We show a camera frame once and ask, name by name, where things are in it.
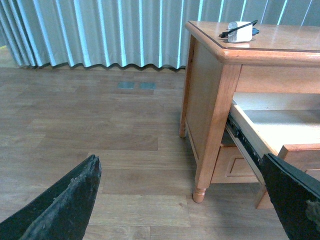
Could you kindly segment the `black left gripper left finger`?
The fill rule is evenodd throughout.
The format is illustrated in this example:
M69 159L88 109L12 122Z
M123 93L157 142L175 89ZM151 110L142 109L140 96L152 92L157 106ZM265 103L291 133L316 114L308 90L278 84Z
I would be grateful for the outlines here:
M2 240L81 240L98 193L100 160L91 155L0 224Z

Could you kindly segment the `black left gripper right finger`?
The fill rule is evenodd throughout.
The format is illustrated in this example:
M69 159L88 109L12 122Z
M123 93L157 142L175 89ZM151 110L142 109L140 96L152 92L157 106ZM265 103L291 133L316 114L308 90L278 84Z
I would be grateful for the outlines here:
M268 153L260 171L276 214L290 240L320 238L320 182Z

